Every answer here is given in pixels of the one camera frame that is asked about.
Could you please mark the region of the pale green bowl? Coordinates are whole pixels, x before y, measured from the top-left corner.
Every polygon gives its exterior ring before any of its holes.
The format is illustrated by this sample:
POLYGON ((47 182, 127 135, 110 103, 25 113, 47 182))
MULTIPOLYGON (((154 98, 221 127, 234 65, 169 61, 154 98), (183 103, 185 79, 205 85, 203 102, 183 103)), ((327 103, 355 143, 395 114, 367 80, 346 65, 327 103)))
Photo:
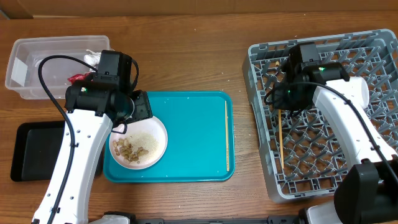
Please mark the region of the pale green bowl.
POLYGON ((351 77, 349 80, 350 100, 357 103, 362 109, 369 104, 369 88, 363 77, 351 77))

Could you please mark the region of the wooden chopstick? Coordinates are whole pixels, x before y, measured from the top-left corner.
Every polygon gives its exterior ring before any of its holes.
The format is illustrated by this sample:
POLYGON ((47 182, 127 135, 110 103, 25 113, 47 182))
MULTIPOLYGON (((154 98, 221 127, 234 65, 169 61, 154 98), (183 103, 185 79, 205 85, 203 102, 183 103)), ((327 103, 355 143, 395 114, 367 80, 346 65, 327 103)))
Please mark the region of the wooden chopstick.
POLYGON ((282 111, 278 110, 278 128, 279 128, 279 149, 280 149, 280 163, 282 171, 284 170, 284 147, 283 147, 283 133, 282 133, 282 111))
POLYGON ((225 121, 225 139, 226 139, 226 171, 229 172, 229 130, 228 130, 228 104, 224 101, 224 121, 225 121))

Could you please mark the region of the white tissue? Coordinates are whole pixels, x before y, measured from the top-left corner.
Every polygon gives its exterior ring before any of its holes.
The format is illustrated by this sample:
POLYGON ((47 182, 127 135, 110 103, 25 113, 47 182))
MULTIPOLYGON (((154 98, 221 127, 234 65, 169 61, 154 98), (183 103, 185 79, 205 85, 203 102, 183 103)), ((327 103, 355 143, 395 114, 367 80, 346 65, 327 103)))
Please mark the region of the white tissue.
POLYGON ((94 52, 90 49, 86 49, 86 51, 87 54, 83 58, 84 62, 94 68, 98 68, 101 58, 101 52, 94 52))

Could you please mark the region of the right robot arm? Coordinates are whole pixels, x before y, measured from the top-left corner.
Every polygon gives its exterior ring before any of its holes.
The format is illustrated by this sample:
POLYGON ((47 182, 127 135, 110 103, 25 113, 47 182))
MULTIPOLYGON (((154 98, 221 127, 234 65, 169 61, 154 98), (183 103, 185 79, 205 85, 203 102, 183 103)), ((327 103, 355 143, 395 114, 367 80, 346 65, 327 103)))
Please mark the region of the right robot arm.
POLYGON ((339 62, 322 63, 316 45, 289 50, 282 83, 267 94, 270 105, 290 112, 316 107, 326 118, 348 166, 333 200, 304 208, 300 223, 384 223, 397 219, 397 153, 364 112, 369 88, 339 62))

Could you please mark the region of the red snack wrapper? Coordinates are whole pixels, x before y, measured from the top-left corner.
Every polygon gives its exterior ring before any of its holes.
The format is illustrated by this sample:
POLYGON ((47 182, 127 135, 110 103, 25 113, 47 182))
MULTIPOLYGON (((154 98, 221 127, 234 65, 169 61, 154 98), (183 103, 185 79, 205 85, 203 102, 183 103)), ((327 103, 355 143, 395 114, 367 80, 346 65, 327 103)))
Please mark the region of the red snack wrapper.
POLYGON ((93 73, 89 72, 89 73, 84 73, 84 74, 76 74, 70 78, 68 78, 68 81, 73 84, 74 82, 78 81, 78 80, 92 80, 93 79, 93 73))

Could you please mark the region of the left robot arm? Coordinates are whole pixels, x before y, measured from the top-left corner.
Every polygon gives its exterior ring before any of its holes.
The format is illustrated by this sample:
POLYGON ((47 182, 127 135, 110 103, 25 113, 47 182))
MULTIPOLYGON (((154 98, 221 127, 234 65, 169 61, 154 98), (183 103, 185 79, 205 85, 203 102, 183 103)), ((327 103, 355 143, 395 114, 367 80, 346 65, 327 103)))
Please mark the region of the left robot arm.
POLYGON ((32 223, 88 223, 91 188, 107 137, 119 125, 151 118, 152 111, 146 93, 137 90, 137 79, 131 78, 131 70, 139 68, 132 57, 103 50, 92 73, 67 88, 65 106, 44 82, 42 69, 51 59, 39 63, 38 78, 62 114, 65 128, 49 186, 32 223))

